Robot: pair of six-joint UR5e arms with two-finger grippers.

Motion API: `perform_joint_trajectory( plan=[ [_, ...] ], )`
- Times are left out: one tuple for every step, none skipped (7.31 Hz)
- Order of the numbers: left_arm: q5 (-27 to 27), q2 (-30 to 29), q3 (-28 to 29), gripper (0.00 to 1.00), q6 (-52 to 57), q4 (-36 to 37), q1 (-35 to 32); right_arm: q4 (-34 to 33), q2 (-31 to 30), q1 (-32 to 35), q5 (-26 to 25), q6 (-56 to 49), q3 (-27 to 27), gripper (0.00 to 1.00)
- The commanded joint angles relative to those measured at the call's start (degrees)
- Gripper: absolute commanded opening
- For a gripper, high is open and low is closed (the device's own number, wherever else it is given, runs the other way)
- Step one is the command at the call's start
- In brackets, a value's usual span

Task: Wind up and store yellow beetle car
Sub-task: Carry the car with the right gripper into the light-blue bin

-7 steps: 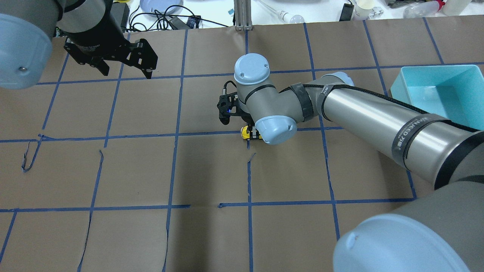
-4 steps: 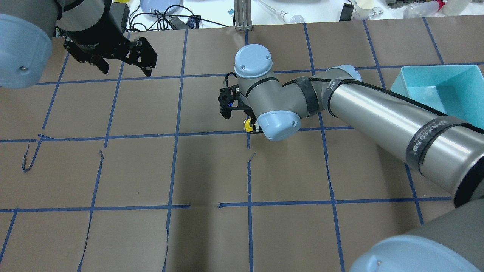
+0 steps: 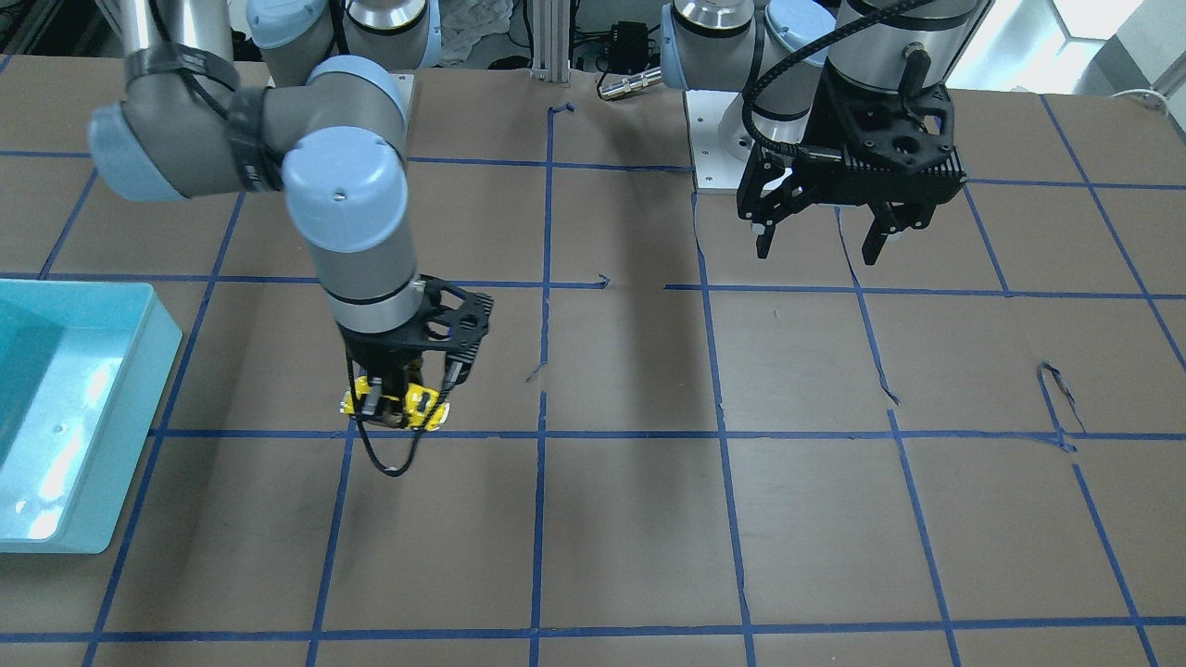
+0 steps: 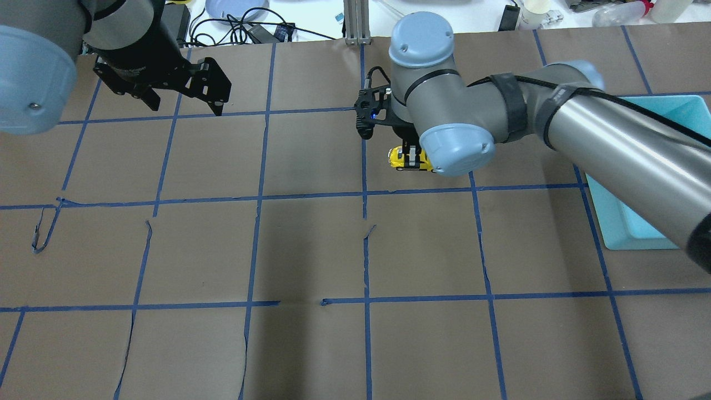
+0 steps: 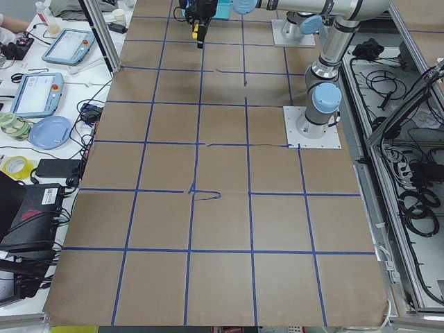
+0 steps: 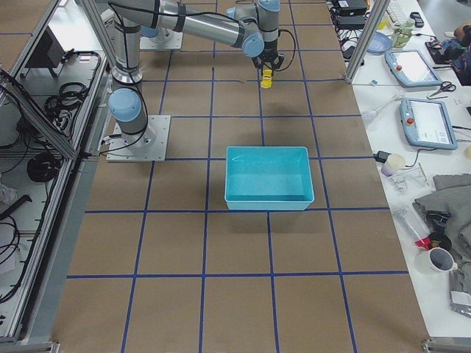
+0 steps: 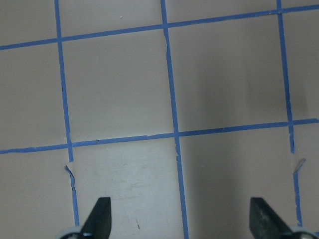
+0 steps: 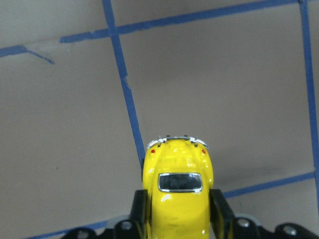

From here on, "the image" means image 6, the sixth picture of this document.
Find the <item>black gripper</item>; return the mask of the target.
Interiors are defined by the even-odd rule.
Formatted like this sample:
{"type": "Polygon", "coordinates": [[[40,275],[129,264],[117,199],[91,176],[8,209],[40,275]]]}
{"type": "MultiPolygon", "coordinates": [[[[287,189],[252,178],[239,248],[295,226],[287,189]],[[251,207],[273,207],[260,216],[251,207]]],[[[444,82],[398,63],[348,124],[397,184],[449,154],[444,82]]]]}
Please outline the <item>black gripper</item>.
{"type": "Polygon", "coordinates": [[[279,54],[277,51],[265,51],[257,57],[253,57],[252,62],[259,70],[267,68],[272,71],[280,71],[284,62],[284,55],[279,54]]]}

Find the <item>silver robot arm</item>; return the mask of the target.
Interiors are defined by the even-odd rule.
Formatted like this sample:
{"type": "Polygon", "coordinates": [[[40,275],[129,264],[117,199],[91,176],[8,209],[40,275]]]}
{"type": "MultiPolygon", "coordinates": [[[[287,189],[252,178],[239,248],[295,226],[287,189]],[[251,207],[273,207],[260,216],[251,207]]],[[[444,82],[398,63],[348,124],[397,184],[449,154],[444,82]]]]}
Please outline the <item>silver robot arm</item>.
{"type": "Polygon", "coordinates": [[[183,1],[109,1],[108,5],[114,13],[116,61],[108,107],[126,149],[145,149],[156,139],[141,92],[141,38],[158,48],[180,34],[212,40],[240,49],[258,70],[278,71],[284,61],[277,50],[278,1],[237,4],[224,14],[202,11],[183,1]]]}

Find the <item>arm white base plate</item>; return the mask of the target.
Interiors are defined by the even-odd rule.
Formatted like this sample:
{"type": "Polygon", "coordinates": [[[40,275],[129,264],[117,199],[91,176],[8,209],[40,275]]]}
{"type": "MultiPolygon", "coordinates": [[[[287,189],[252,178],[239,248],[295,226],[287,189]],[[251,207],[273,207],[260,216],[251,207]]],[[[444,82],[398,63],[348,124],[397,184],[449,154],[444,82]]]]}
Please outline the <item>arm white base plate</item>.
{"type": "Polygon", "coordinates": [[[110,151],[106,159],[111,163],[163,162],[166,159],[170,115],[150,115],[143,136],[130,136],[121,133],[115,123],[113,133],[120,137],[110,141],[110,151]]]}
{"type": "Polygon", "coordinates": [[[183,43],[183,33],[169,29],[158,32],[142,32],[140,39],[141,51],[172,51],[180,50],[183,43]]]}

